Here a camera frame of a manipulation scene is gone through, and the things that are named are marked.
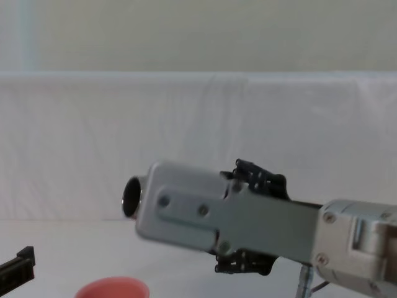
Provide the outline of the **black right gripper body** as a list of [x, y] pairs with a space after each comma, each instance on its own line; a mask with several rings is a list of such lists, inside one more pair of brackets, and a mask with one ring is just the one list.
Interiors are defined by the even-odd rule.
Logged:
[[282, 174], [273, 174], [272, 173], [269, 176], [269, 191], [273, 197], [276, 197], [281, 200], [289, 201], [294, 204], [299, 204], [299, 205], [311, 207], [314, 209], [320, 209], [322, 207], [321, 204], [292, 200], [287, 192], [287, 179]]

